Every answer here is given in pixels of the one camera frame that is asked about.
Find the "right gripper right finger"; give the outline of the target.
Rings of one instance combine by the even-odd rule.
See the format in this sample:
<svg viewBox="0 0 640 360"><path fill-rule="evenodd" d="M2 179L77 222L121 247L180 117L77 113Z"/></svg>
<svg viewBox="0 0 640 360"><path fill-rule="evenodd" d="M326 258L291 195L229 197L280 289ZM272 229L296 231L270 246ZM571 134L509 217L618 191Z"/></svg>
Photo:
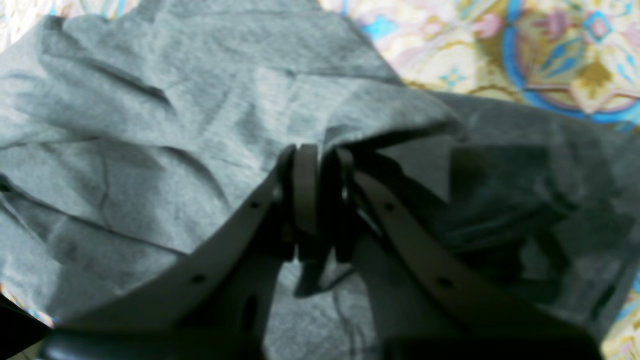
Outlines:
<svg viewBox="0 0 640 360"><path fill-rule="evenodd" d="M384 360L599 360L584 330L478 276L399 198L334 153L340 179L336 250L365 281Z"/></svg>

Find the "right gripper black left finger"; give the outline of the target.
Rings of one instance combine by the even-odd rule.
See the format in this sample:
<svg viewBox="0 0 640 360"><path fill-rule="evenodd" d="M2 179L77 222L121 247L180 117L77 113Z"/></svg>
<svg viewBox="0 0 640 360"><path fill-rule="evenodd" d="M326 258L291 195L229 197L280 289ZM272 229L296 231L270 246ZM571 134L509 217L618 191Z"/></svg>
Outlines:
<svg viewBox="0 0 640 360"><path fill-rule="evenodd" d="M290 145L192 255L127 296L60 323L42 360L263 360L285 262L321 259L316 145Z"/></svg>

